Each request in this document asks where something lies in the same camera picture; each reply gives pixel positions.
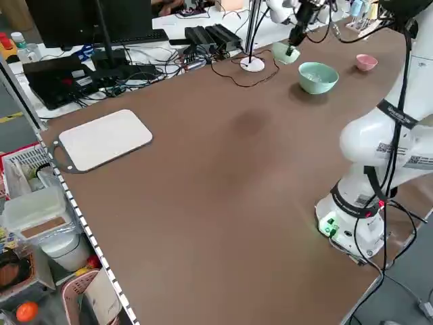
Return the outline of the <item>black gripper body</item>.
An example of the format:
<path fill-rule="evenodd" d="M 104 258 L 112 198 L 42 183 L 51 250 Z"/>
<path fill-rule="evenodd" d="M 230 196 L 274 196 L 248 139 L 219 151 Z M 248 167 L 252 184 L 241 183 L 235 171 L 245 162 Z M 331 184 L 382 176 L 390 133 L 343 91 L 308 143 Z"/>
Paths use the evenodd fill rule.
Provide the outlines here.
<path fill-rule="evenodd" d="M 296 12 L 297 24 L 308 24 L 313 14 L 320 8 L 320 1 L 299 0 L 299 7 Z"/>

